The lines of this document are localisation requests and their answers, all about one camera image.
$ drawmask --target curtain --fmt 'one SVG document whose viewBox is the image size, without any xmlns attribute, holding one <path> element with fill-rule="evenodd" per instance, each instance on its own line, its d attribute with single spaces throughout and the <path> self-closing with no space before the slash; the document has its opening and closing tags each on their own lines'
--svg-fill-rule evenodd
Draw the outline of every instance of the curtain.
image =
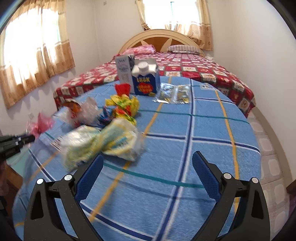
<svg viewBox="0 0 296 241">
<path fill-rule="evenodd" d="M 201 49 L 213 50 L 206 0 L 137 0 L 141 24 L 147 29 L 182 33 Z"/>
<path fill-rule="evenodd" d="M 75 67 L 65 0 L 27 0 L 0 35 L 0 84 L 7 108 Z"/>
</svg>

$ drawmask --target teal stripe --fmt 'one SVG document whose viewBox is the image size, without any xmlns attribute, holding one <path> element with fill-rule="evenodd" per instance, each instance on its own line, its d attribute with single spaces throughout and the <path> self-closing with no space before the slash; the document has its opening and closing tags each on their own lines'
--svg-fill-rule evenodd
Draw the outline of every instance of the teal stripe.
<svg viewBox="0 0 296 241">
<path fill-rule="evenodd" d="M 132 176 L 135 176 L 135 177 L 145 178 L 145 179 L 153 180 L 153 181 L 156 181 L 156 182 L 165 183 L 165 184 L 168 184 L 168 185 L 187 187 L 187 188 L 204 188 L 204 186 L 200 185 L 200 184 L 169 181 L 169 180 L 165 180 L 165 179 L 162 179 L 162 178 L 152 177 L 152 176 L 149 176 L 149 175 L 145 175 L 145 174 L 125 170 L 125 169 L 113 166 L 113 165 L 105 163 L 105 162 L 104 162 L 104 166 L 109 167 L 109 168 L 111 168 L 113 170 L 116 170 L 116 171 L 119 171 L 119 172 L 124 172 L 126 174 L 129 174 L 129 175 L 132 175 Z"/>
<path fill-rule="evenodd" d="M 207 116 L 207 115 L 192 115 L 189 113 L 173 113 L 173 112 L 163 112 L 163 111 L 155 111 L 155 110 L 141 110 L 139 109 L 139 111 L 143 111 L 143 112 L 157 112 L 160 114 L 169 114 L 169 115 L 188 115 L 188 116 L 195 116 L 195 117 L 202 117 L 202 118 L 214 118 L 214 119 L 227 119 L 227 120 L 233 120 L 233 121 L 241 121 L 241 122 L 245 122 L 248 123 L 248 121 L 246 120 L 239 120 L 239 119 L 235 119 L 235 118 L 229 118 L 229 117 L 220 117 L 220 116 Z"/>
<path fill-rule="evenodd" d="M 49 138 L 51 138 L 51 139 L 53 139 L 54 140 L 54 137 L 53 136 L 51 136 L 50 134 L 48 134 L 47 132 L 45 132 L 45 134 L 49 137 Z"/>
</svg>

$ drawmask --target blue carton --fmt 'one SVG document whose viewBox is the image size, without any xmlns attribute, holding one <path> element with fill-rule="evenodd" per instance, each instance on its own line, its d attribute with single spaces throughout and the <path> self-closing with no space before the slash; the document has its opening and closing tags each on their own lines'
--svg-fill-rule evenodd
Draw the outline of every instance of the blue carton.
<svg viewBox="0 0 296 241">
<path fill-rule="evenodd" d="M 136 95 L 154 97 L 159 91 L 160 78 L 156 59 L 136 59 L 131 75 Z"/>
</svg>

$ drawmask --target striped pillow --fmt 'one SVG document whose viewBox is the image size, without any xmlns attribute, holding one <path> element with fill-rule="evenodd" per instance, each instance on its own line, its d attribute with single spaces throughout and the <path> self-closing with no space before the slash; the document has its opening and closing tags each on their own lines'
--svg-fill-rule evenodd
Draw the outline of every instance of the striped pillow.
<svg viewBox="0 0 296 241">
<path fill-rule="evenodd" d="M 173 53 L 186 53 L 186 54 L 195 54 L 195 55 L 200 54 L 198 52 L 193 52 L 193 51 L 179 51 L 179 50 L 174 50 Z"/>
<path fill-rule="evenodd" d="M 172 45 L 168 47 L 168 51 L 190 51 L 199 54 L 201 53 L 199 48 L 190 45 Z"/>
</svg>

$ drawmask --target white wall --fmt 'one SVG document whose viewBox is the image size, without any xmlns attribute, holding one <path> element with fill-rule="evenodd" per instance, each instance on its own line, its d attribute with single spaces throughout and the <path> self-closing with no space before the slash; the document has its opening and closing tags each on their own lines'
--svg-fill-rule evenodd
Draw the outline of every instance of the white wall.
<svg viewBox="0 0 296 241">
<path fill-rule="evenodd" d="M 282 144 L 295 180 L 296 40 L 266 0 L 225 1 L 231 29 L 228 69 L 254 91 L 257 107 Z"/>
<path fill-rule="evenodd" d="M 121 47 L 143 31 L 135 0 L 94 0 L 96 29 L 102 63 L 111 61 Z"/>
<path fill-rule="evenodd" d="M 214 57 L 215 62 L 229 67 L 229 36 L 231 32 L 227 0 L 207 0 L 210 22 L 213 33 L 213 51 L 204 51 L 207 56 Z"/>
<path fill-rule="evenodd" d="M 93 0 L 67 0 L 66 14 L 68 36 L 76 67 L 54 76 L 9 110 L 6 109 L 0 95 L 0 129 L 3 134 L 18 134 L 25 131 L 29 113 L 34 114 L 33 120 L 36 120 L 39 111 L 52 115 L 57 110 L 53 91 L 67 80 L 100 64 Z"/>
</svg>

